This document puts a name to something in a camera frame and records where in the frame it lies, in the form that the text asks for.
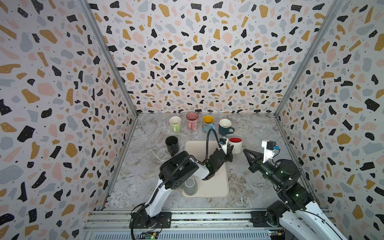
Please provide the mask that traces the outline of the white mug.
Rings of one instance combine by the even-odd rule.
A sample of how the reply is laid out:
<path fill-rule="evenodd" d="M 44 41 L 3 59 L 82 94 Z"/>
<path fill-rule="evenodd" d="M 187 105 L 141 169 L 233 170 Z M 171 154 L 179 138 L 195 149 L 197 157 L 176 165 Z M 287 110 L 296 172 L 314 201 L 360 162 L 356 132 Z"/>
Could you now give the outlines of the white mug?
<path fill-rule="evenodd" d="M 229 143 L 231 146 L 233 146 L 232 153 L 233 154 L 240 154 L 243 150 L 243 140 L 241 138 L 232 137 L 229 138 Z"/>

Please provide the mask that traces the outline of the dark green mug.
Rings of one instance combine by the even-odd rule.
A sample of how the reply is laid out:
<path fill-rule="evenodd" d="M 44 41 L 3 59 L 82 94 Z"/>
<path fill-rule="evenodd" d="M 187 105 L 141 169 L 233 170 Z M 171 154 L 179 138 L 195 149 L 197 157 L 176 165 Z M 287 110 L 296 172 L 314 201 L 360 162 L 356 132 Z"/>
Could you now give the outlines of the dark green mug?
<path fill-rule="evenodd" d="M 219 122 L 219 133 L 222 136 L 233 134 L 235 129 L 232 127 L 232 122 L 229 119 L 221 119 Z"/>

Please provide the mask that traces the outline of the grey mug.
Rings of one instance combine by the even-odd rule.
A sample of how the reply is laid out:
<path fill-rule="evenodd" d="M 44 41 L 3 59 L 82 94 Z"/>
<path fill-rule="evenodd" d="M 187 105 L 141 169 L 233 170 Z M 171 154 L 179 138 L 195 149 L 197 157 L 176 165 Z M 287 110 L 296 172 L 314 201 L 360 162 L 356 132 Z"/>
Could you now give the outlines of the grey mug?
<path fill-rule="evenodd" d="M 194 178 L 188 178 L 184 185 L 183 185 L 183 190 L 187 196 L 193 196 L 197 192 L 197 183 Z"/>

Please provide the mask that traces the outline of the light blue mug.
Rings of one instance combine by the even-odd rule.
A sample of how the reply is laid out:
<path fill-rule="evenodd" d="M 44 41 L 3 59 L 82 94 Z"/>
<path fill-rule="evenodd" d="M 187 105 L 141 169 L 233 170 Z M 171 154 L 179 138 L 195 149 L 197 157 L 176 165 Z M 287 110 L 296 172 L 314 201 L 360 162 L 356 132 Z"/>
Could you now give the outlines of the light blue mug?
<path fill-rule="evenodd" d="M 214 125 L 215 119 L 212 116 L 204 116 L 202 122 L 202 128 L 204 133 L 208 133 L 210 129 L 216 131 L 216 127 Z"/>

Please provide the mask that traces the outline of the black mug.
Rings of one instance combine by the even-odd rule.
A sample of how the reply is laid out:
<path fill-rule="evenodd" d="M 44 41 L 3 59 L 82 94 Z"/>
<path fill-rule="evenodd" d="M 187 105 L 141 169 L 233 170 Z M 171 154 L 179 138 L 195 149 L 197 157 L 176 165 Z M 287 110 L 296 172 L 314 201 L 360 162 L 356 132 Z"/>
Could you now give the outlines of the black mug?
<path fill-rule="evenodd" d="M 179 140 L 175 136 L 169 136 L 166 138 L 166 146 L 171 157 L 174 157 L 180 150 Z"/>

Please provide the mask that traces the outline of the pink mug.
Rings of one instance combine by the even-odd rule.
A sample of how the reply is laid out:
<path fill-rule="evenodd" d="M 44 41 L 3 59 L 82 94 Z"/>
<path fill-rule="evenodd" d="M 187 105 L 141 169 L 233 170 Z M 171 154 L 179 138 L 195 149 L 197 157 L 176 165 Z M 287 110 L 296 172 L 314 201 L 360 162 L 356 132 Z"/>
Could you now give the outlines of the pink mug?
<path fill-rule="evenodd" d="M 199 115 L 195 112 L 190 112 L 186 115 L 187 127 L 192 132 L 198 128 Z"/>

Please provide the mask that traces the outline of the light green mug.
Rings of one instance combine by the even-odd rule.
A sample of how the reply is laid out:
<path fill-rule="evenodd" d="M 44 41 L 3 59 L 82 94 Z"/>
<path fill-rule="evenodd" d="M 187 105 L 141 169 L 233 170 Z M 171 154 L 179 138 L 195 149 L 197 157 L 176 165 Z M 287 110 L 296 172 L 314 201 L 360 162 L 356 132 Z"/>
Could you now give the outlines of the light green mug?
<path fill-rule="evenodd" d="M 171 125 L 171 129 L 174 133 L 179 133 L 182 128 L 182 119 L 178 116 L 173 116 L 170 118 L 169 123 Z"/>

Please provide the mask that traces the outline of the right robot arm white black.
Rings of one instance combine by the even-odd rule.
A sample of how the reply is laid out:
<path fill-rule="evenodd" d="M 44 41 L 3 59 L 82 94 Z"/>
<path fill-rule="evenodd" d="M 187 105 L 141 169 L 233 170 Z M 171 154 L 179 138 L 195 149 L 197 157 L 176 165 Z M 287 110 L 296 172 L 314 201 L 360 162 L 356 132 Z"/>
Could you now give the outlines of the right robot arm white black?
<path fill-rule="evenodd" d="M 299 240 L 345 240 L 346 237 L 324 214 L 318 203 L 299 182 L 302 169 L 287 159 L 267 160 L 267 152 L 244 149 L 252 173 L 259 172 L 275 187 L 279 201 L 267 208 L 266 221 L 280 225 Z"/>

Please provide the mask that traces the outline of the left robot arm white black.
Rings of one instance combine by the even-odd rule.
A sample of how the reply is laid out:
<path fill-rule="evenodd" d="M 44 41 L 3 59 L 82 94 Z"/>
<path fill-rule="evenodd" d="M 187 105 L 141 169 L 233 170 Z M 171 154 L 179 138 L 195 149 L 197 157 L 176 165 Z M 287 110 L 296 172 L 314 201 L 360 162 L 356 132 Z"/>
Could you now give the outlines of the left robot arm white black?
<path fill-rule="evenodd" d="M 226 151 L 218 148 L 203 162 L 183 151 L 162 164 L 159 180 L 151 198 L 138 205 L 138 210 L 131 214 L 130 229 L 150 228 L 155 225 L 164 203 L 173 190 L 181 187 L 191 177 L 203 181 L 210 180 L 224 163 L 233 161 L 232 150 L 233 147 Z"/>

